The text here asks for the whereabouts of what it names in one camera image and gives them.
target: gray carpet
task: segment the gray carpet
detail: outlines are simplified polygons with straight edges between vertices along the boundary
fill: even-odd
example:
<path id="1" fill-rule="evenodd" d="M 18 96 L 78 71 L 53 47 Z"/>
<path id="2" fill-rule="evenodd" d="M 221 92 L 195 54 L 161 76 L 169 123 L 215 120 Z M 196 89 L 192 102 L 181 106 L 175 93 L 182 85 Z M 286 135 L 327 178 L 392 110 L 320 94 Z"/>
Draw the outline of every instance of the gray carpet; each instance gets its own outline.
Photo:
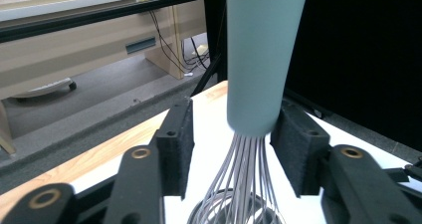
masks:
<path id="1" fill-rule="evenodd" d="M 206 44 L 206 35 L 194 38 Z M 193 47 L 185 44 L 187 58 Z M 0 193 L 83 153 L 189 97 L 204 70 L 174 79 L 138 55 L 72 77 L 78 88 L 3 101 L 17 153 L 0 151 Z M 213 79 L 208 86 L 215 84 Z"/>

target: black monitor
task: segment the black monitor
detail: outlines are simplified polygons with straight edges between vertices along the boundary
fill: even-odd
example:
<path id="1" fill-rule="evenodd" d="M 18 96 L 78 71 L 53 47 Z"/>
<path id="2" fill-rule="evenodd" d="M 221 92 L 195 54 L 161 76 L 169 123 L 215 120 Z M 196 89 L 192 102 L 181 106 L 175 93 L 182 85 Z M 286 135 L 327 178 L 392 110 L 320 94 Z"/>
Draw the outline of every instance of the black monitor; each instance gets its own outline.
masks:
<path id="1" fill-rule="evenodd" d="M 422 151 L 422 0 L 307 0 L 286 88 Z"/>

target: brass insert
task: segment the brass insert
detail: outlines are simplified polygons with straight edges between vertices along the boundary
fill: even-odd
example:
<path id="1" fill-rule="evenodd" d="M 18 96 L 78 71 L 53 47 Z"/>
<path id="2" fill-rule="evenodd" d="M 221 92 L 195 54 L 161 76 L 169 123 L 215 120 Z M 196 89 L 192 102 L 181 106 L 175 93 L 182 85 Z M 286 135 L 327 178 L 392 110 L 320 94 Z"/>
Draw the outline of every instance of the brass insert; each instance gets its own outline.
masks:
<path id="1" fill-rule="evenodd" d="M 358 150 L 357 148 L 354 147 L 344 147 L 341 149 L 341 153 L 351 157 L 351 158 L 362 158 L 363 157 L 363 153 Z"/>
<path id="2" fill-rule="evenodd" d="M 49 206 L 55 201 L 57 201 L 60 198 L 61 194 L 62 193 L 60 192 L 60 190 L 56 188 L 38 193 L 35 197 L 31 199 L 31 201 L 29 201 L 29 207 L 31 209 L 40 209 Z"/>
<path id="3" fill-rule="evenodd" d="M 151 154 L 151 150 L 148 148 L 138 148 L 137 150 L 132 152 L 133 158 L 145 158 L 148 157 Z"/>

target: cable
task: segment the cable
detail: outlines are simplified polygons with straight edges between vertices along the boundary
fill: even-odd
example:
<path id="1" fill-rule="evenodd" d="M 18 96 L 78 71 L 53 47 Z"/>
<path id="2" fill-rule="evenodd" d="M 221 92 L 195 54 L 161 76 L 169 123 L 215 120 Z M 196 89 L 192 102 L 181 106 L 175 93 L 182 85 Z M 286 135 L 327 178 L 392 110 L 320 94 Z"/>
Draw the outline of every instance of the cable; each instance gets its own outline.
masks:
<path id="1" fill-rule="evenodd" d="M 199 58 L 193 57 L 193 58 L 190 58 L 190 59 L 186 59 L 185 49 L 184 49 L 184 41 L 182 41 L 182 43 L 181 43 L 181 50 L 182 50 L 183 61 L 186 63 L 186 65 L 189 65 L 189 66 L 198 65 L 198 61 L 197 61 L 198 59 L 201 60 L 202 63 L 204 63 L 205 61 L 207 61 L 209 59 L 209 50 L 206 54 L 200 55 Z"/>
<path id="2" fill-rule="evenodd" d="M 157 18 L 155 17 L 155 13 L 153 12 L 153 11 L 149 11 L 149 14 L 151 15 L 151 18 L 152 18 L 152 21 L 154 22 L 154 25 L 155 25 L 155 29 L 157 30 L 157 33 L 158 33 L 158 38 L 159 38 L 159 43 L 160 43 L 160 46 L 161 46 L 161 50 L 162 50 L 162 52 L 164 53 L 164 55 L 167 57 L 167 59 L 171 62 L 171 63 L 173 63 L 176 67 L 177 67 L 177 69 L 179 69 L 182 73 L 184 73 L 184 74 L 186 74 L 186 73 L 190 73 L 190 72 L 192 72 L 196 67 L 194 67 L 194 68 L 192 68 L 192 69 L 190 69 L 190 68 L 187 68 L 187 67 L 185 67 L 182 63 L 180 63 L 178 60 L 177 60 L 177 63 L 183 68 L 183 69 L 185 69 L 185 70 L 187 70 L 187 72 L 186 71 L 184 71 L 183 69 L 181 69 L 178 65 L 177 65 L 177 63 L 175 63 L 171 58 L 170 58 L 170 56 L 165 52 L 165 50 L 164 50 L 164 47 L 163 47 L 163 45 L 162 45 L 162 43 L 164 42 L 164 44 L 165 44 L 165 46 L 168 48 L 168 50 L 170 50 L 170 52 L 175 56 L 175 57 L 177 57 L 176 56 L 176 54 L 173 52 L 173 50 L 170 48 L 170 46 L 167 44 L 167 42 L 164 40 L 164 38 L 161 36 L 161 32 L 160 32 L 160 29 L 159 29 L 159 26 L 158 26 L 158 21 L 157 21 Z"/>
<path id="3" fill-rule="evenodd" d="M 190 38 L 190 41 L 192 41 L 192 45 L 193 45 L 193 49 L 195 50 L 196 57 L 198 58 L 198 60 L 201 63 L 202 67 L 205 68 L 205 69 L 207 69 L 207 67 L 205 67 L 204 63 L 202 62 L 201 57 L 199 57 L 198 50 L 196 49 L 195 41 L 193 41 L 193 38 Z"/>

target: table leg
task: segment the table leg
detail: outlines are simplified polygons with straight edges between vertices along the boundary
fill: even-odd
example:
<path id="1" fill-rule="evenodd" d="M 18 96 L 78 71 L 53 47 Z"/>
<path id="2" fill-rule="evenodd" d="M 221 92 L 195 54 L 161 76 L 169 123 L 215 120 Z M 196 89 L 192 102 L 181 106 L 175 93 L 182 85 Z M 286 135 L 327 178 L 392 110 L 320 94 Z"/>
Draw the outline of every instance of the table leg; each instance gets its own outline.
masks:
<path id="1" fill-rule="evenodd" d="M 9 154 L 15 153 L 16 149 L 12 145 L 12 136 L 10 134 L 9 123 L 7 121 L 6 110 L 0 101 L 0 146 Z"/>

